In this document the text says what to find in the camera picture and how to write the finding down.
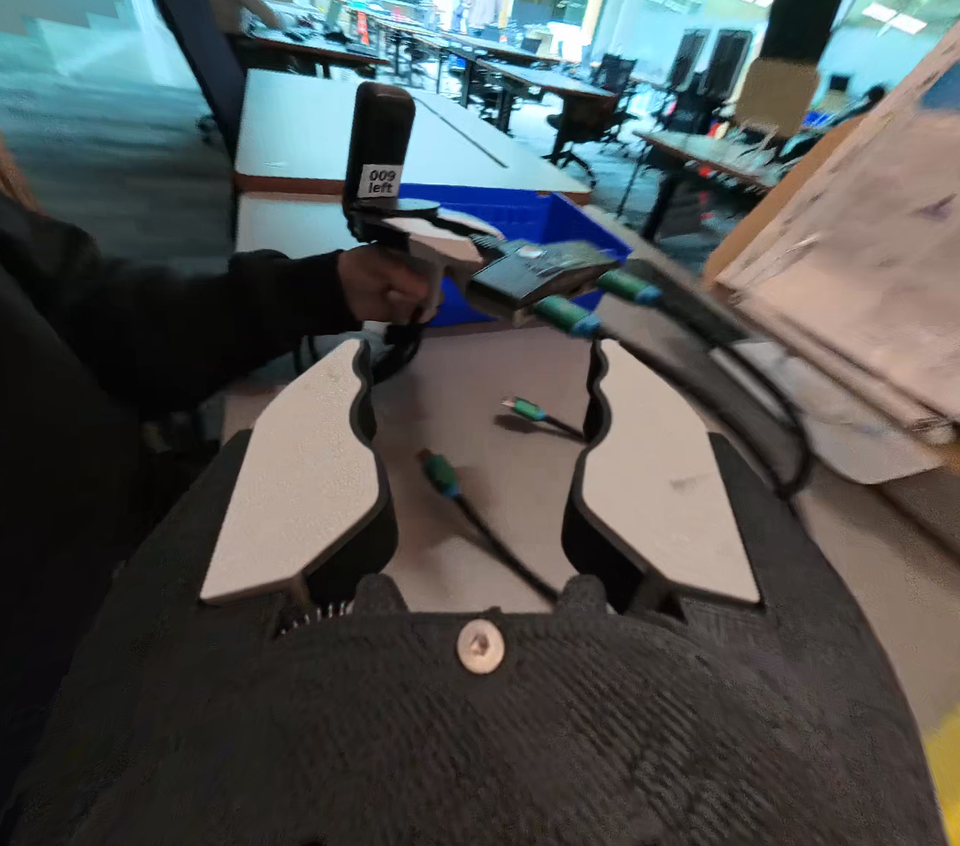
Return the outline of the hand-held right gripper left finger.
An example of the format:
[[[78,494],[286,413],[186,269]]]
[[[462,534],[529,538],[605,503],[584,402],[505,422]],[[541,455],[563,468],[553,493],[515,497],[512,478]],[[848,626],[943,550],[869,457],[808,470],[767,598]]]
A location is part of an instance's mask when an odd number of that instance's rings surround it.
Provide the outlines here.
[[[280,391],[249,432],[199,599],[268,594],[341,612],[399,546],[375,448],[368,342],[348,339]]]

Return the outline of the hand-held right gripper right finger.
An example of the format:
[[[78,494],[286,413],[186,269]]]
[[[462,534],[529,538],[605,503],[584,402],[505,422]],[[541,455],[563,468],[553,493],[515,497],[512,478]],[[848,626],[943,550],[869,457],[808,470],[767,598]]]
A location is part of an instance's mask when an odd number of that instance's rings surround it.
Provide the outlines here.
[[[612,338],[592,342],[584,445],[561,547],[615,613],[678,612],[680,600],[754,610],[762,591],[704,420]]]

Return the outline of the blue plastic bin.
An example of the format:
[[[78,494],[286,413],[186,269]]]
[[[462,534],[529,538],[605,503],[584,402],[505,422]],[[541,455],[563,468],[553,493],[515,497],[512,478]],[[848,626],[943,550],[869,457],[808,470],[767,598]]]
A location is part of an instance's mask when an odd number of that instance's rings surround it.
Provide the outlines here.
[[[632,247],[618,234],[602,227],[585,210],[558,193],[531,190],[486,189],[462,185],[426,185],[404,181],[401,197],[439,203],[440,206],[473,215],[497,228],[507,239],[541,244],[586,241],[608,252],[621,264]],[[494,319],[473,309],[459,287],[449,278],[442,282],[443,300],[428,328],[467,327]]]

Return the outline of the black square USB hub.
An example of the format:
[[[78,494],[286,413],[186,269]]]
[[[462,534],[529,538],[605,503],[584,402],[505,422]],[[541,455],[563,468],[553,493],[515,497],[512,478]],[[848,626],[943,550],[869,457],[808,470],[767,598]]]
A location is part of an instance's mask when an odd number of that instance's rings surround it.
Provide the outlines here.
[[[537,244],[526,240],[488,242],[485,263],[456,279],[475,311],[516,324],[543,300],[578,300],[594,292],[599,278],[618,269],[611,250],[584,240]]]

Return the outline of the person's left forearm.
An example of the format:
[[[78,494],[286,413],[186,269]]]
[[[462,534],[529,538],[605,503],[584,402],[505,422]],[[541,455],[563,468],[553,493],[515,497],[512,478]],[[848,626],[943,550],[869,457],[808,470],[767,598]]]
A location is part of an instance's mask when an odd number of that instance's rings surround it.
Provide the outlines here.
[[[124,355],[129,398],[153,415],[192,409],[308,337],[358,329],[338,270],[343,257],[245,252],[220,274],[165,275],[139,287]]]

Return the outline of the cluttered dark desk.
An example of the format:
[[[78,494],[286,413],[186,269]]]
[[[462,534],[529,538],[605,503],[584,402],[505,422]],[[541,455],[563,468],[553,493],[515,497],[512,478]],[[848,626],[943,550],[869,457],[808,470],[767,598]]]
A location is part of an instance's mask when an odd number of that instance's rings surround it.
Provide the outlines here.
[[[342,44],[323,36],[256,29],[252,33],[225,33],[227,42],[245,71],[265,70],[330,80],[333,70],[356,73],[374,80],[392,67],[390,60],[365,47]]]

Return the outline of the person's left hand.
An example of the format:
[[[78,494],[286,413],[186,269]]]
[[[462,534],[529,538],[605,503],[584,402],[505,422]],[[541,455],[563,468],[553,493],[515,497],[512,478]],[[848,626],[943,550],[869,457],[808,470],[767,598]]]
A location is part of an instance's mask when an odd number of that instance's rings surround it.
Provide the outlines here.
[[[378,245],[341,252],[337,272],[346,305],[360,322],[415,323],[430,298],[428,279]]]

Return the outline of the grey office table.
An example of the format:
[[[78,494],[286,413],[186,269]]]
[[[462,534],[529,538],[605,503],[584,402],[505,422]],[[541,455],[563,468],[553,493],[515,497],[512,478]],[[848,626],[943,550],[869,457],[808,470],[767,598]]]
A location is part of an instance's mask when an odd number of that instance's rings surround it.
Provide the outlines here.
[[[477,70],[483,69],[484,71],[494,73],[504,81],[496,119],[496,126],[501,132],[507,132],[509,130],[513,96],[518,94],[522,87],[537,87],[543,92],[559,97],[562,101],[561,108],[563,108],[564,105],[563,96],[602,95],[600,91],[596,90],[590,84],[582,83],[556,72],[520,67],[492,60],[476,60],[475,67]]]

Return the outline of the black swivel chair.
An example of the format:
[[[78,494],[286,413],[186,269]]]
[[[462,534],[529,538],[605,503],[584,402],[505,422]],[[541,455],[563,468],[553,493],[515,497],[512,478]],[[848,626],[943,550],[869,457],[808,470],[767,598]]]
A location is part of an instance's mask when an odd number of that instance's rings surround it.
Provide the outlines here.
[[[561,112],[546,119],[556,132],[553,150],[546,157],[559,168],[576,164],[591,190],[597,185],[597,177],[576,148],[617,140],[619,130],[631,118],[628,92],[636,64],[636,59],[606,55],[590,81],[602,95],[563,96]]]

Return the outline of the dark partition panel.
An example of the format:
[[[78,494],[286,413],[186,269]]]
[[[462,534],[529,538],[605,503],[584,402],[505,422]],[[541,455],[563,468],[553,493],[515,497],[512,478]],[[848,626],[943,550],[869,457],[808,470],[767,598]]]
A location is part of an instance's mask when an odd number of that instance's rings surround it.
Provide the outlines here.
[[[230,158],[236,155],[246,74],[210,0],[155,0],[206,100]]]

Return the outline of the brown-top office table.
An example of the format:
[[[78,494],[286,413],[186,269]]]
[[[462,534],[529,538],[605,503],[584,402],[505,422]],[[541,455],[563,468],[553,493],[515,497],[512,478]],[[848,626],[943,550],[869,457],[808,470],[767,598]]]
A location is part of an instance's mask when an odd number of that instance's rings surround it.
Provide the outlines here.
[[[638,162],[618,206],[623,213],[630,191],[642,168],[660,173],[654,204],[648,213],[639,236],[653,244],[660,234],[673,197],[684,180],[700,179],[698,170],[705,169],[716,178],[726,178],[748,189],[764,192],[775,188],[784,171],[770,164],[757,164],[757,151],[751,151],[733,141],[704,134],[650,131],[635,128],[634,134],[646,147],[647,156]]]

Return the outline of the person's body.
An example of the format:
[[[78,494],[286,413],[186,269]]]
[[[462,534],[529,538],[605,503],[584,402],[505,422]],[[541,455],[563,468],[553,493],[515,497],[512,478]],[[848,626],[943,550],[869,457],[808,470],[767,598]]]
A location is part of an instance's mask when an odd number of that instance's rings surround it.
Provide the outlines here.
[[[238,376],[236,264],[186,275],[102,255],[22,198],[2,150],[2,824],[79,642],[184,477],[143,425]]]

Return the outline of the brown cardboard box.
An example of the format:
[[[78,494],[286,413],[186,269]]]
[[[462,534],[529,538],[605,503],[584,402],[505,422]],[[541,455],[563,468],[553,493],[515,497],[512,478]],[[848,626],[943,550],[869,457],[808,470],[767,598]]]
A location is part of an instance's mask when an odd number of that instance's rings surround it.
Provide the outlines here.
[[[955,25],[703,270],[751,325],[932,446],[958,441],[958,60]]]

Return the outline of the brown cardboard sheet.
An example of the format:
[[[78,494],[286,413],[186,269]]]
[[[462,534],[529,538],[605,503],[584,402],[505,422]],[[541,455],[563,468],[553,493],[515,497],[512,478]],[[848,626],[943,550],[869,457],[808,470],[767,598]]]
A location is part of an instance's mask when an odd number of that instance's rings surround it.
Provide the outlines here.
[[[819,84],[816,64],[756,59],[743,80],[732,119],[747,131],[786,140],[799,131]]]

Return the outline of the black standing screen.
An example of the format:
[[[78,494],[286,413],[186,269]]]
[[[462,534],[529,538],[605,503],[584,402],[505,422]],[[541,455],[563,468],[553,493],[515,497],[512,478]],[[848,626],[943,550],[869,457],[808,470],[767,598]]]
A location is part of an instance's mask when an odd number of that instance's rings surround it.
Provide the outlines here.
[[[843,0],[773,0],[759,58],[816,66]]]

